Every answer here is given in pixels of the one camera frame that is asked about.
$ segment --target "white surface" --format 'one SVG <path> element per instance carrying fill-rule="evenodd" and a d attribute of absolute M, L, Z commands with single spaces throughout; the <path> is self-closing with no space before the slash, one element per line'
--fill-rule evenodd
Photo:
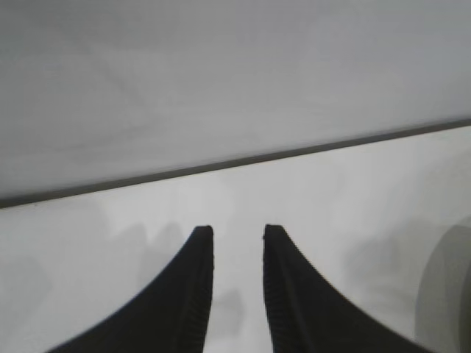
<path fill-rule="evenodd" d="M 0 0 L 0 197 L 471 113 L 468 0 Z"/>
<path fill-rule="evenodd" d="M 1 210 L 0 352 L 44 352 L 95 324 L 200 224 L 216 233 L 205 351 L 272 352 L 265 223 L 284 225 L 369 314 L 457 352 L 457 295 L 471 260 L 470 136 L 455 129 Z"/>

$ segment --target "white floor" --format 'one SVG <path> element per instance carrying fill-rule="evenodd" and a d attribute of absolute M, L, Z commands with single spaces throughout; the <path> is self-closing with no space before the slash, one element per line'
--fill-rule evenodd
<path fill-rule="evenodd" d="M 470 181 L 468 127 L 1 210 L 0 352 L 44 352 L 95 324 L 200 224 L 216 232 L 205 352 L 272 352 L 265 223 L 370 315 L 457 352 Z"/>

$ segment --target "white wall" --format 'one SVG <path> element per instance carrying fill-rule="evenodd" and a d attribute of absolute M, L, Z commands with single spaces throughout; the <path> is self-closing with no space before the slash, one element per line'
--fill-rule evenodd
<path fill-rule="evenodd" d="M 272 352 L 265 223 L 284 225 L 367 313 L 458 352 L 461 293 L 471 288 L 470 135 L 455 129 L 0 210 L 0 352 L 44 352 L 95 324 L 201 224 L 216 236 L 205 351 Z"/>
<path fill-rule="evenodd" d="M 0 0 L 0 198 L 469 114 L 466 0 Z"/>

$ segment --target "black strip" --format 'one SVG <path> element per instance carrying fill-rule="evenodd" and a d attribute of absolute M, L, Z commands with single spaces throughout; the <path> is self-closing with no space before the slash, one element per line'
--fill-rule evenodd
<path fill-rule="evenodd" d="M 339 293 L 282 226 L 263 236 L 263 294 L 274 353 L 431 353 Z"/>
<path fill-rule="evenodd" d="M 213 238 L 211 226 L 194 228 L 137 296 L 49 353 L 202 353 L 213 299 Z"/>
<path fill-rule="evenodd" d="M 122 188 L 125 186 L 143 184 L 145 182 L 156 182 L 177 177 L 184 177 L 192 174 L 200 174 L 209 171 L 218 171 L 226 168 L 235 168 L 243 165 L 251 165 L 271 160 L 280 160 L 283 158 L 296 157 L 304 154 L 313 154 L 317 152 L 331 151 L 334 149 L 343 149 L 346 147 L 360 146 L 367 143 L 376 143 L 386 140 L 394 140 L 397 138 L 407 138 L 410 136 L 429 134 L 432 132 L 440 132 L 449 129 L 458 129 L 460 127 L 471 126 L 471 117 L 459 118 L 446 123 L 432 124 L 425 126 L 416 126 L 410 129 L 396 130 L 393 132 L 382 132 L 373 136 L 363 136 L 349 140 L 324 143 L 315 146 L 302 147 L 287 151 L 278 151 L 268 154 L 260 154 L 251 157 L 242 157 L 234 160 L 226 160 L 224 162 L 210 163 L 207 165 L 198 165 L 194 167 L 181 168 L 173 171 L 157 172 L 143 176 L 134 176 L 126 179 L 112 180 L 108 182 L 97 182 L 90 185 L 77 186 L 72 188 L 64 188 L 60 190 L 50 190 L 40 193 L 31 193 L 23 196 L 7 197 L 0 199 L 0 209 L 6 207 L 14 207 L 22 204 L 32 204 L 52 199 L 61 199 L 63 197 L 82 195 L 84 193 L 93 193 L 97 191 Z"/>

